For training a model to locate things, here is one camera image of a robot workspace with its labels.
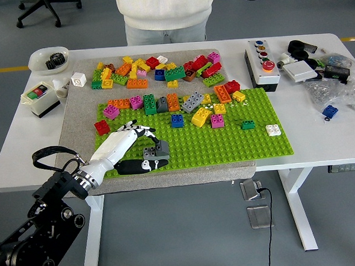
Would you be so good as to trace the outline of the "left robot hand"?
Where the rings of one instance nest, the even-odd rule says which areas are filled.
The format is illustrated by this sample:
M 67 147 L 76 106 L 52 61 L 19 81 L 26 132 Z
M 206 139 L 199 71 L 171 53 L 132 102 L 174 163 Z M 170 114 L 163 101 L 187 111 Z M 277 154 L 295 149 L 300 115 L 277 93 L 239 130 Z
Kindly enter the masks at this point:
M 153 128 L 138 126 L 136 122 L 136 120 L 130 121 L 110 134 L 95 151 L 89 163 L 79 169 L 78 174 L 89 182 L 91 188 L 95 189 L 100 186 L 105 173 L 113 169 L 116 169 L 120 175 L 134 175 L 148 173 L 168 164 L 167 159 L 122 161 L 125 153 L 138 138 L 146 136 L 153 142 L 160 142 L 154 135 Z

